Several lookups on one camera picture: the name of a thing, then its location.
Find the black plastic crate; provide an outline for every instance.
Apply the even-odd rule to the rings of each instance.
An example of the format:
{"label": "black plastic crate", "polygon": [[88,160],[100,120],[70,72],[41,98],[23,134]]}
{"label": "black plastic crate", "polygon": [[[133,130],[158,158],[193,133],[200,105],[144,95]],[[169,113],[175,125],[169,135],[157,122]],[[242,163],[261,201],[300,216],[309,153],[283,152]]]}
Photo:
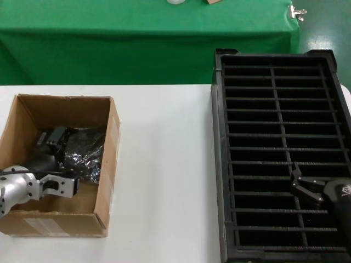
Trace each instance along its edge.
{"label": "black plastic crate", "polygon": [[290,194],[303,176],[351,177],[351,117],[330,50],[217,49],[212,85],[222,262],[348,262],[335,222]]}

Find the green tablecloth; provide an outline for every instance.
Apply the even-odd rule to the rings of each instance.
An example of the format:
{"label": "green tablecloth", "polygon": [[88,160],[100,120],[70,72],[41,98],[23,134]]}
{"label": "green tablecloth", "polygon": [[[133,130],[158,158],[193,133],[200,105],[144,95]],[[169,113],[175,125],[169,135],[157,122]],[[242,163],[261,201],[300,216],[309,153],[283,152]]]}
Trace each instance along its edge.
{"label": "green tablecloth", "polygon": [[210,83],[215,48],[296,52],[291,0],[2,0],[0,84]]}

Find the black cable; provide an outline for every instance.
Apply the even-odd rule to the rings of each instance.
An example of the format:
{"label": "black cable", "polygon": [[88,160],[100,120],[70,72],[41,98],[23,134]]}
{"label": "black cable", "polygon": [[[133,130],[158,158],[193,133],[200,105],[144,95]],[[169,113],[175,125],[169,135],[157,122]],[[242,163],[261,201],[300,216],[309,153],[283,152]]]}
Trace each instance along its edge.
{"label": "black cable", "polygon": [[2,175],[10,175],[10,174],[52,174],[52,175],[63,175],[66,174],[66,171],[2,171],[0,172],[0,176]]}

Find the metal clip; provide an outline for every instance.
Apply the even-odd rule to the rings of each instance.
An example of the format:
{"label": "metal clip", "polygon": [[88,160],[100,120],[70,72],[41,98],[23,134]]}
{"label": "metal clip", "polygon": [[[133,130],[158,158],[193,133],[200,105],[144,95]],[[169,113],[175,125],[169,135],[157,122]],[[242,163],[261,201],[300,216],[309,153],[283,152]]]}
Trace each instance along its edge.
{"label": "metal clip", "polygon": [[293,5],[289,5],[288,12],[289,12],[290,18],[297,18],[300,21],[304,20],[301,15],[307,13],[307,11],[305,9],[295,10],[295,7]]}

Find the brown object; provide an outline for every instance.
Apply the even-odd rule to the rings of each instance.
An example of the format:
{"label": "brown object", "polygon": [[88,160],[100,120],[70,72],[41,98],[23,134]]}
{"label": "brown object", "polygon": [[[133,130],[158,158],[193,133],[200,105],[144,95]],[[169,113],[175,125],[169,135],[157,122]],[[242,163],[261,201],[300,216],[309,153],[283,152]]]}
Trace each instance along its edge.
{"label": "brown object", "polygon": [[220,2],[222,0],[207,0],[209,4],[215,4],[217,2]]}
{"label": "brown object", "polygon": [[0,139],[0,168],[22,163],[38,129],[107,126],[99,185],[81,182],[73,198],[45,196],[12,208],[0,231],[18,237],[106,237],[118,154],[120,120],[113,98],[15,96]]}

